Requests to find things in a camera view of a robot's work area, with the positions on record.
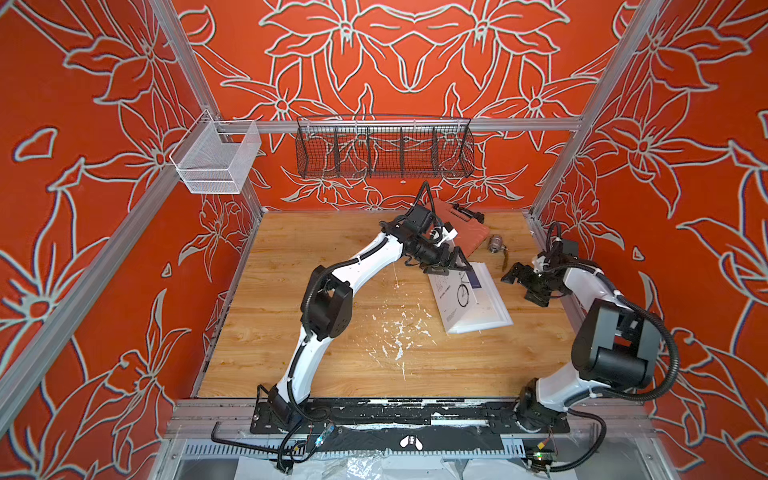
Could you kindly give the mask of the dark blue card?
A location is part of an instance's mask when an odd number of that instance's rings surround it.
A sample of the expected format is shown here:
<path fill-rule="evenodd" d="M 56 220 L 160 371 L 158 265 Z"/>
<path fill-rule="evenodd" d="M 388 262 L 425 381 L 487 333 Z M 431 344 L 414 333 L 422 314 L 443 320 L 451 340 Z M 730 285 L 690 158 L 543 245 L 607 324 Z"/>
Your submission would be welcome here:
<path fill-rule="evenodd" d="M 472 289 L 481 289 L 482 284 L 474 269 L 470 269 L 467 272 L 468 282 Z"/>

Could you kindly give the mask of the white photo album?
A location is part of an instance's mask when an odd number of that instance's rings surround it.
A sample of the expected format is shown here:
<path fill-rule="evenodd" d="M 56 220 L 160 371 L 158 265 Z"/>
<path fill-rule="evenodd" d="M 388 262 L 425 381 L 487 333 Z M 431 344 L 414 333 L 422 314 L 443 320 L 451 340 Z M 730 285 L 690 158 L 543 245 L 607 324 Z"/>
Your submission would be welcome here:
<path fill-rule="evenodd" d="M 482 288 L 472 289 L 467 272 L 452 270 L 428 278 L 447 334 L 458 335 L 512 326 L 508 309 L 485 263 L 472 262 Z"/>

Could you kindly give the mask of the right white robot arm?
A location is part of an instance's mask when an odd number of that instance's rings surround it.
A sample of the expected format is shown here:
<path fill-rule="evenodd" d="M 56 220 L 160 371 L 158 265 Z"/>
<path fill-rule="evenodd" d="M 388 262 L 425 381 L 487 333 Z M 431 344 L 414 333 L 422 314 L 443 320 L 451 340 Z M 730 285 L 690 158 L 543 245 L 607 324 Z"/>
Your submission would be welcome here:
<path fill-rule="evenodd" d="M 657 315 L 623 295 L 598 266 L 570 262 L 536 269 L 516 263 L 502 281 L 523 286 L 525 299 L 538 306 L 548 306 L 559 292 L 586 310 L 571 360 L 521 390 L 515 418 L 523 430 L 552 427 L 588 398 L 649 402 L 672 390 L 681 363 L 672 333 Z"/>

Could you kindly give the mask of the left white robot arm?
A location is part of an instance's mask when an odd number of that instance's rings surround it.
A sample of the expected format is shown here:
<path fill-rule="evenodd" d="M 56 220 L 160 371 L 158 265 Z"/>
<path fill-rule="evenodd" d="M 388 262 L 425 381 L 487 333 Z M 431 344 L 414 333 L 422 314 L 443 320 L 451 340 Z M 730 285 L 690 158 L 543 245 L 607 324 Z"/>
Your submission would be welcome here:
<path fill-rule="evenodd" d="M 331 342 L 350 324 L 355 295 L 380 271 L 402 257 L 414 260 L 426 274 L 472 270 L 458 246 L 434 245 L 419 235 L 397 236 L 385 232 L 379 233 L 350 259 L 328 267 L 318 266 L 310 276 L 300 306 L 301 330 L 291 361 L 268 393 L 271 410 L 284 426 L 325 419 L 323 414 L 311 415 L 304 407 L 320 362 Z"/>

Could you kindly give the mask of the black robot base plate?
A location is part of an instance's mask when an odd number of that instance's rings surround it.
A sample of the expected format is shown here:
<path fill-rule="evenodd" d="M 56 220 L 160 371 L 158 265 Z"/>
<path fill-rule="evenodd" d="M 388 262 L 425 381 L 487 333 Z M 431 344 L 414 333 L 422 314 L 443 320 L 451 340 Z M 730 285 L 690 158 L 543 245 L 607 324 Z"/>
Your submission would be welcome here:
<path fill-rule="evenodd" d="M 337 426 L 350 428 L 479 427 L 498 434 L 525 434 L 510 398 L 311 397 L 304 407 Z"/>

